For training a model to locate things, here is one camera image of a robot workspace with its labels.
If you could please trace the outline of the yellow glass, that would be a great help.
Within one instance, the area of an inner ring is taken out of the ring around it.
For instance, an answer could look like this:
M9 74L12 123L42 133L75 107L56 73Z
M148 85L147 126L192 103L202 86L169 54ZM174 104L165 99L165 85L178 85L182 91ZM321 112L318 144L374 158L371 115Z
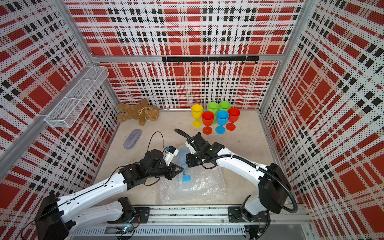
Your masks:
M193 105L191 107L191 112L192 112L193 118L195 119L193 122L193 126L195 128L199 128L203 125L202 121L200 120L200 118L203 115L203 109L204 108L201 105Z

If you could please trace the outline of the bubble wrap sheet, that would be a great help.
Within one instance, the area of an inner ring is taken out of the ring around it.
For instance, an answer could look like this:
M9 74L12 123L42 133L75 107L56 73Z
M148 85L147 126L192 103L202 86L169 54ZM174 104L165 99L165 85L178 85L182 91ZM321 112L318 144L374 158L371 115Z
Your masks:
M187 168L171 181L162 179L156 184L156 204L220 204L227 193L222 170Z

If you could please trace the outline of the light blue glass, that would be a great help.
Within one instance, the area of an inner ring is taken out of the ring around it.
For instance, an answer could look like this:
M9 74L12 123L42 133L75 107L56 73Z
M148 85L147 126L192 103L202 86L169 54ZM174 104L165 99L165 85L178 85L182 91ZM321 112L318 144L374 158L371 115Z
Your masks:
M227 124L227 121L229 119L229 113L226 111L219 111L217 113L217 124L216 127L216 133L219 135L222 135L225 133L226 128L225 125Z

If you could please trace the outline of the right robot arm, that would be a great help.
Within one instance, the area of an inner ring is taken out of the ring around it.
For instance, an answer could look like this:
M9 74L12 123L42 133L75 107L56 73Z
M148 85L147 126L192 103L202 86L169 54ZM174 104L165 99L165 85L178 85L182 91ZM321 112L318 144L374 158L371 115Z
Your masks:
M267 166L252 162L222 144L217 142L210 144L201 133L192 137L180 129L175 129L175 132L186 138L186 146L190 150L186 155L189 168L197 166L202 166L206 170L225 168L258 188L258 195L247 197L242 205L244 217L250 219L265 211L275 214L279 214L282 210L292 214L298 211L298 203L291 191L291 185L278 165L272 163Z

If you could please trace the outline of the red glass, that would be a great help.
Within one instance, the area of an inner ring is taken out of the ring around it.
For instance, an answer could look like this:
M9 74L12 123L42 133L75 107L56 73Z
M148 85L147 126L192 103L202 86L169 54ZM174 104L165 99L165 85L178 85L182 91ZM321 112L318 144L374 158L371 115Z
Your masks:
M228 110L228 113L229 113L229 119L228 119L229 123L226 125L226 129L229 131L234 131L236 129L235 122L238 121L241 115L241 112L239 109L230 108Z

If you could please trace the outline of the pink glass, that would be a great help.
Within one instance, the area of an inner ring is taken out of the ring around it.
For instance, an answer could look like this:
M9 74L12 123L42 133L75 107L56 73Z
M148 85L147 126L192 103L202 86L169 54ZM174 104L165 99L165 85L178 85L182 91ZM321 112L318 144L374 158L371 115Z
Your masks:
M202 121L203 125L205 126L203 128L203 133L205 135L210 135L212 134L213 130L211 128L211 125L214 122L215 115L212 112L204 112L202 115Z

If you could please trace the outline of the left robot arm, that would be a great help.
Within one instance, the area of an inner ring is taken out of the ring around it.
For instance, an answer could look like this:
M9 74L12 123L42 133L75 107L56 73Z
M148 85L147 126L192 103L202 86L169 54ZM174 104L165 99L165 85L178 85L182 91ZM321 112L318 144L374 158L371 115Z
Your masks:
M39 240L64 240L75 231L103 222L124 223L136 216L136 210L128 198L103 206L96 204L136 186L145 184L148 178L172 180L183 168L172 163L178 155L172 146L164 152L151 150L139 162L117 168L112 175L86 189L62 196L45 197L32 220Z

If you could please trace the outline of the green wine glass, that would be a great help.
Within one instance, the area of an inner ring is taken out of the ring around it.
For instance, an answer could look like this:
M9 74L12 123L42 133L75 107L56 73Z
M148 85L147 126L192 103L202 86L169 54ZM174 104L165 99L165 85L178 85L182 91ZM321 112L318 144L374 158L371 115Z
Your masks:
M216 116L217 116L217 113L219 111L219 104L218 103L215 103L215 102L211 102L211 103L208 103L207 105L207 111L208 112L211 112L214 114L214 122L213 122L213 125L216 125L217 124L217 119L216 119Z
M219 111L225 111L228 112L228 110L231 108L231 103L227 101L222 101L219 103Z

